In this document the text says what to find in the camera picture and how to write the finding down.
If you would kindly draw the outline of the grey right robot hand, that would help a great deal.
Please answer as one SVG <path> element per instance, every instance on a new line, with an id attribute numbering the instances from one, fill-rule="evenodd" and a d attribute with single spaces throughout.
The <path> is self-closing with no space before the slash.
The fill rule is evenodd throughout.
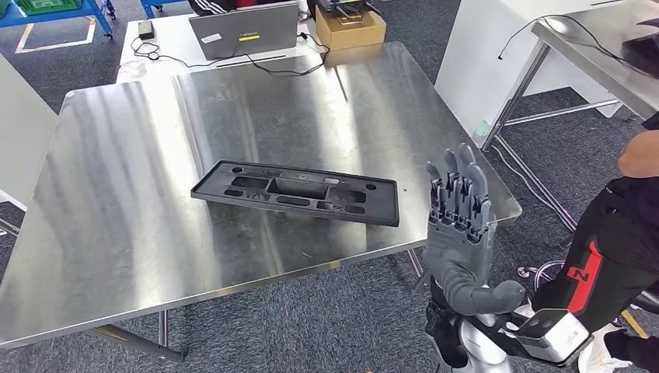
<path id="1" fill-rule="evenodd" d="M 428 163 L 431 208 L 424 260 L 448 306 L 461 315 L 504 314 L 525 296 L 516 281 L 487 283 L 497 219 L 487 178 L 472 148 L 462 143 L 444 152 L 446 173 Z"/>

